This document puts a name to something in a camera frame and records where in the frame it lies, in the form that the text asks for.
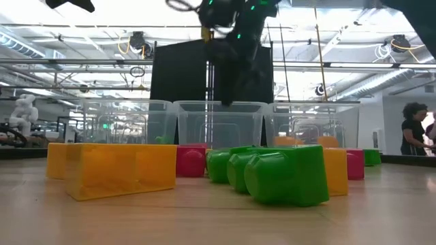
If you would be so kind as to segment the large yellow building block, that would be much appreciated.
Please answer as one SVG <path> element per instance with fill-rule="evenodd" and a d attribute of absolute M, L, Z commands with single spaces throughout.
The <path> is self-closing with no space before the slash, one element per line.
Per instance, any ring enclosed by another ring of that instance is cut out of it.
<path fill-rule="evenodd" d="M 65 190 L 77 201 L 173 189 L 177 146 L 71 144 Z"/>

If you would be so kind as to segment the long green building block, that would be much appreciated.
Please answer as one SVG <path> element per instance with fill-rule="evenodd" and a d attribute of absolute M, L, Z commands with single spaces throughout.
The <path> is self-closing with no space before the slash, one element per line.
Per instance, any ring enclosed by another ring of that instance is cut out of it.
<path fill-rule="evenodd" d="M 260 147 L 240 146 L 212 150 L 206 158 L 209 178 L 214 183 L 245 184 L 245 168 Z"/>

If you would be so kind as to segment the red toy building block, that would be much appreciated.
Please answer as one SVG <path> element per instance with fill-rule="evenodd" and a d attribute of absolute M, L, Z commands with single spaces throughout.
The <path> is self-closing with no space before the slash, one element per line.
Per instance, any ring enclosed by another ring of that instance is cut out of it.
<path fill-rule="evenodd" d="M 176 175 L 188 178 L 204 176 L 206 169 L 206 144 L 178 145 Z"/>
<path fill-rule="evenodd" d="M 361 149 L 346 148 L 347 178 L 349 180 L 364 179 L 364 152 Z"/>

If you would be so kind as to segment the person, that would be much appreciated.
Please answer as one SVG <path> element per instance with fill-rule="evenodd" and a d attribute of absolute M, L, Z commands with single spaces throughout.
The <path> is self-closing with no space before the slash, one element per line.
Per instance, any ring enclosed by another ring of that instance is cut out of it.
<path fill-rule="evenodd" d="M 426 156 L 426 148 L 423 135 L 425 130 L 422 121 L 426 118 L 428 108 L 423 103 L 407 103 L 403 108 L 404 121 L 401 124 L 402 131 L 402 155 Z"/>
<path fill-rule="evenodd" d="M 433 111 L 433 122 L 425 129 L 425 136 L 432 141 L 434 148 L 431 152 L 436 156 L 436 110 Z"/>

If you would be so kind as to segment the silver ventilation duct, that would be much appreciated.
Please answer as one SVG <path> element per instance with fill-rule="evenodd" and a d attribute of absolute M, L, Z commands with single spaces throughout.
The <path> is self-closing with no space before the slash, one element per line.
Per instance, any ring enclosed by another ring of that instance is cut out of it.
<path fill-rule="evenodd" d="M 23 54 L 30 59 L 42 59 L 45 57 L 45 54 L 39 50 L 3 32 L 0 32 L 0 46 L 15 50 L 16 52 Z"/>
<path fill-rule="evenodd" d="M 393 70 L 387 73 L 378 73 L 357 84 L 341 91 L 337 95 L 332 95 L 333 101 L 349 98 L 360 98 L 377 91 L 384 90 L 390 86 L 405 82 L 416 75 L 418 70 L 436 69 L 436 60 L 432 54 L 427 52 L 418 56 L 418 63 L 393 63 Z"/>

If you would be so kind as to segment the black divider panel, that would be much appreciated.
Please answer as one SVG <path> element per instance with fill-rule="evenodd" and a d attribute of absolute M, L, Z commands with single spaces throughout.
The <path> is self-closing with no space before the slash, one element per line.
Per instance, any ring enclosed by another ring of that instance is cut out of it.
<path fill-rule="evenodd" d="M 150 98 L 172 103 L 206 101 L 206 57 L 202 40 L 155 49 Z M 174 143 L 179 143 L 178 127 Z"/>
<path fill-rule="evenodd" d="M 262 72 L 262 77 L 258 80 L 257 97 L 255 101 L 248 102 L 262 102 L 262 103 L 272 103 L 273 102 L 273 63 L 272 63 L 272 51 L 270 48 L 263 47 L 260 45 L 256 58 L 256 67 L 260 72 Z M 238 80 L 235 88 L 234 101 L 240 100 L 240 92 L 243 83 L 246 80 Z M 214 100 L 221 102 L 221 91 L 220 91 L 221 80 L 218 75 L 217 67 L 215 66 L 214 73 Z"/>

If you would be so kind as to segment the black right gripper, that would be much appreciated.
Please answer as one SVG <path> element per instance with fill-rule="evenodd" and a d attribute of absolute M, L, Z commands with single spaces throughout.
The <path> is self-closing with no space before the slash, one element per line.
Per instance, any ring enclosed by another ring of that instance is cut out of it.
<path fill-rule="evenodd" d="M 221 80 L 221 104 L 232 105 L 238 80 L 243 83 L 240 100 L 255 101 L 262 72 L 255 64 L 262 30 L 230 31 L 225 37 L 209 40 L 209 61 L 217 67 Z"/>

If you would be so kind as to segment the clear plastic bin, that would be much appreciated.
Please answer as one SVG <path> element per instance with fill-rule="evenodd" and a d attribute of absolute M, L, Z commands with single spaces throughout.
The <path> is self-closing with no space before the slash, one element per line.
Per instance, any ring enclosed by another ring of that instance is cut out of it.
<path fill-rule="evenodd" d="M 164 100 L 86 100 L 82 115 L 86 143 L 157 144 L 156 136 L 176 133 L 176 109 Z"/>
<path fill-rule="evenodd" d="M 259 145 L 262 139 L 262 102 L 176 101 L 180 144 L 206 144 L 208 148 Z"/>
<path fill-rule="evenodd" d="M 264 111 L 266 142 L 275 146 L 277 136 L 290 136 L 304 144 L 318 144 L 319 136 L 333 136 L 339 148 L 358 146 L 359 104 L 354 102 L 274 102 Z"/>

